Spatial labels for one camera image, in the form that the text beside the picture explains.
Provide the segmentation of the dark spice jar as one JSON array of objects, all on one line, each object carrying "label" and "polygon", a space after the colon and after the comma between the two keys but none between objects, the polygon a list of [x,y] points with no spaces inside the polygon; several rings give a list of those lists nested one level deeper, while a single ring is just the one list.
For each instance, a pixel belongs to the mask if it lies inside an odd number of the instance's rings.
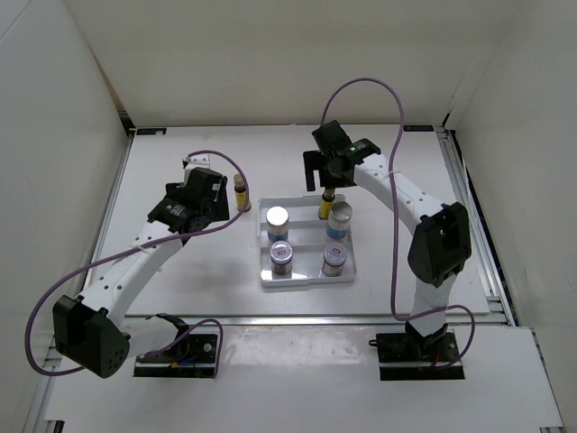
[{"label": "dark spice jar", "polygon": [[274,274],[287,275],[292,271],[293,248],[283,240],[270,247],[270,268]]}]

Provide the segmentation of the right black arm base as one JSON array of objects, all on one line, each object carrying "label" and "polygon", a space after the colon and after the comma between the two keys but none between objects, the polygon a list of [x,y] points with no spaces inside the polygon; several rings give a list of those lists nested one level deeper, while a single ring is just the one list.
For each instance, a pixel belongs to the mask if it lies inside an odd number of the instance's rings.
[{"label": "right black arm base", "polygon": [[377,350],[381,381],[465,379],[459,347],[447,325],[427,337],[420,337],[412,326],[406,325],[400,333],[377,334],[369,346]]}]

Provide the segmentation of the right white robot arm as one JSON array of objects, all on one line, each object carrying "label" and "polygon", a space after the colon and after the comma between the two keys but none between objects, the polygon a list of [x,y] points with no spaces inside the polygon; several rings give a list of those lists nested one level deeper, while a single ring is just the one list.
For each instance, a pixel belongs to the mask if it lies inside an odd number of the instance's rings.
[{"label": "right white robot arm", "polygon": [[411,313],[403,320],[405,349],[413,359],[426,360],[446,332],[450,293],[472,254],[466,207],[428,195],[393,170],[376,144],[352,141],[336,121],[318,127],[312,136],[317,148],[303,154],[308,190],[358,186],[392,211],[394,226],[404,225],[411,234],[408,266],[416,276],[416,291]]}]

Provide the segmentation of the yellow sauce bottle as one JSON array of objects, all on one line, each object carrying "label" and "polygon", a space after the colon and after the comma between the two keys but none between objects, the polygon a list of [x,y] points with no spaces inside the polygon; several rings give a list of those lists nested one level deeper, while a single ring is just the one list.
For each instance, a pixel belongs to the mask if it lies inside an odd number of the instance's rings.
[{"label": "yellow sauce bottle", "polygon": [[237,209],[248,212],[251,209],[251,202],[247,193],[246,184],[240,173],[234,175],[234,195]]},{"label": "yellow sauce bottle", "polygon": [[318,208],[318,217],[321,220],[327,220],[335,200],[334,189],[325,188]]}]

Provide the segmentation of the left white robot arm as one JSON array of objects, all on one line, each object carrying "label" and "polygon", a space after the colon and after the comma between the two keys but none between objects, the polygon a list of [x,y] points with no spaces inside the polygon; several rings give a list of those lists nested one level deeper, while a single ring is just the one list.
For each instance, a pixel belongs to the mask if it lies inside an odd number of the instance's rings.
[{"label": "left white robot arm", "polygon": [[195,168],[185,182],[169,183],[164,198],[147,216],[134,253],[113,262],[107,272],[75,298],[63,295],[52,309],[57,351],[106,379],[130,357],[160,352],[170,361],[186,356],[188,325],[158,313],[137,327],[124,317],[162,265],[179,252],[187,236],[229,218],[226,176]]}]

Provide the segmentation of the orange spice jar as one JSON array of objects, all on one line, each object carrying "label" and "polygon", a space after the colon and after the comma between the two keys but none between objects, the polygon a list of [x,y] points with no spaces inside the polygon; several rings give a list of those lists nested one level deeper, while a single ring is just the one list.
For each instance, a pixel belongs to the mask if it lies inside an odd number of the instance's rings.
[{"label": "orange spice jar", "polygon": [[348,252],[341,243],[328,244],[323,252],[322,272],[328,277],[337,277],[343,273]]}]

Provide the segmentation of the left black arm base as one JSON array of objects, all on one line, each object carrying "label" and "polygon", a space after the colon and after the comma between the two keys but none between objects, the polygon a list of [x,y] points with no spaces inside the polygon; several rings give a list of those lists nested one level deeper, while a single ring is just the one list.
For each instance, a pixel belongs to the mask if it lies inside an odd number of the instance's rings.
[{"label": "left black arm base", "polygon": [[176,343],[136,357],[133,377],[215,379],[224,342],[224,328],[215,318],[189,325],[170,317],[178,333]]}]

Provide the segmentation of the blue label jar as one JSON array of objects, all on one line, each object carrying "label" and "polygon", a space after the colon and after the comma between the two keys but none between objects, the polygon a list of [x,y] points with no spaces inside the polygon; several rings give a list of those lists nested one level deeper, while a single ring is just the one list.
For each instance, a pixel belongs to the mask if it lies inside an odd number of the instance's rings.
[{"label": "blue label jar", "polygon": [[344,239],[353,218],[353,208],[346,201],[335,202],[329,212],[326,235],[333,240]]},{"label": "blue label jar", "polygon": [[271,207],[266,213],[267,237],[273,244],[289,238],[289,212],[284,207]]}]

